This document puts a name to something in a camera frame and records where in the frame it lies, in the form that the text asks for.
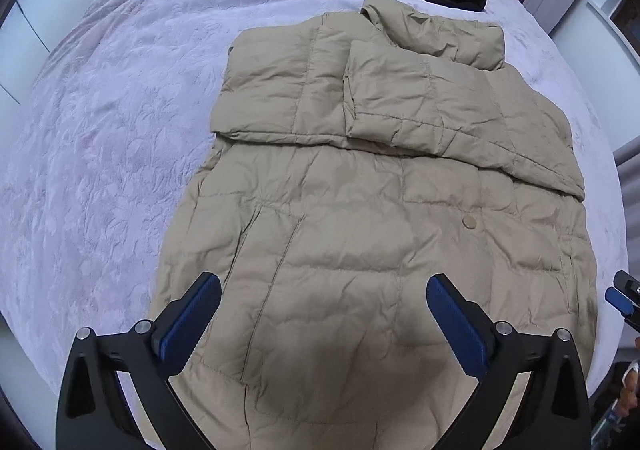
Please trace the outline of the blue white box on floor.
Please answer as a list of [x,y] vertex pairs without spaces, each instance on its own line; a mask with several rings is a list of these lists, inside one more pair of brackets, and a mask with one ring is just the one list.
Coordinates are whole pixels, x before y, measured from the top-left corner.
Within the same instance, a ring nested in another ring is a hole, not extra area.
[[[624,401],[632,378],[634,404]],[[591,449],[639,448],[639,361],[614,363],[591,401]]]

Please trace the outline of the beige puffer jacket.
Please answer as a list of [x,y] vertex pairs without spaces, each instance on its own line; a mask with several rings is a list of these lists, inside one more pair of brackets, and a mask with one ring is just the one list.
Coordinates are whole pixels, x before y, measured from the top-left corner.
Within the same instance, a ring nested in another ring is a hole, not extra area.
[[525,333],[596,341],[564,113],[495,24],[396,0],[243,31],[215,141],[165,236],[154,311],[221,305],[175,386],[221,449],[426,449],[473,383],[427,309],[445,274]]

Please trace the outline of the lavender bed blanket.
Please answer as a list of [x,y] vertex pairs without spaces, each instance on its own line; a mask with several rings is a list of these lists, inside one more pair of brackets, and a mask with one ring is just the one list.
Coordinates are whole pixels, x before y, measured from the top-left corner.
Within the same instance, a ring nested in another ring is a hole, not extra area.
[[[596,260],[589,389],[611,366],[622,325],[604,303],[626,265],[620,181],[593,108],[518,0],[480,13],[396,0],[420,13],[495,24],[506,62],[565,115],[585,183]],[[245,30],[356,12],[364,0],[95,0],[32,89],[22,134],[1,156],[1,310],[43,380],[61,383],[75,331],[155,315],[160,253],[215,141],[210,117],[233,41]]]

